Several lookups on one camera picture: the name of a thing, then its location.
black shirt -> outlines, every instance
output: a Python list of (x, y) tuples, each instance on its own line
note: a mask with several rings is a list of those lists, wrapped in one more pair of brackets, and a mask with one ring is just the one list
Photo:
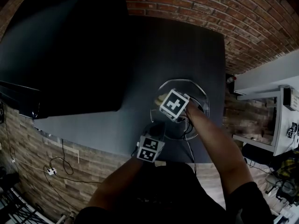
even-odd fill
[(246, 183), (226, 198), (226, 210), (200, 185), (190, 166), (167, 163), (145, 165), (123, 194), (114, 211), (99, 207), (82, 209), (74, 224), (113, 220), (152, 222), (188, 220), (197, 223), (273, 223), (273, 218), (255, 182)]

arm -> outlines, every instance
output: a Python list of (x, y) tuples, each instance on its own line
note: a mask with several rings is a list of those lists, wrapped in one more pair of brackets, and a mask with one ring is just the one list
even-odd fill
[(111, 210), (117, 198), (132, 183), (143, 165), (143, 161), (135, 157), (130, 158), (124, 165), (109, 175), (99, 184), (87, 207), (101, 207)]
[(252, 182), (247, 164), (234, 141), (213, 124), (193, 102), (189, 102), (186, 113), (220, 174), (225, 195), (231, 194), (247, 182)]

black table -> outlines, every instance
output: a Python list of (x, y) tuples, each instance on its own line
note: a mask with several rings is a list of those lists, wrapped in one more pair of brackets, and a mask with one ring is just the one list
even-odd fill
[[(131, 64), (129, 83), (117, 112), (49, 117), (35, 120), (35, 127), (60, 138), (95, 149), (130, 155), (150, 123), (150, 108), (157, 89), (167, 80), (193, 80), (207, 93), (210, 119), (222, 124), (225, 95), (225, 50), (223, 36), (205, 28), (178, 21), (151, 17), (130, 17)], [(113, 85), (113, 74), (110, 76)], [(183, 141), (165, 140), (159, 157), (165, 161), (191, 162)], [(199, 138), (190, 142), (196, 162), (211, 162)]]

red brick wall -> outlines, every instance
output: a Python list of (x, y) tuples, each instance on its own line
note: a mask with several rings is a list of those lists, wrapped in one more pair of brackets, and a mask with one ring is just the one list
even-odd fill
[[(0, 10), (0, 38), (23, 0)], [(224, 34), (227, 72), (243, 73), (298, 48), (299, 17), (286, 0), (127, 0), (131, 15), (174, 19)]]

wall outlet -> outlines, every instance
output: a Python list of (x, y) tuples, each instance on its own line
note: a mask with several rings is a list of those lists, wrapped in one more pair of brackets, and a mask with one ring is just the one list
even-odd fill
[(56, 168), (49, 168), (48, 169), (48, 174), (49, 175), (53, 175), (53, 174), (56, 174), (56, 173), (57, 173)]

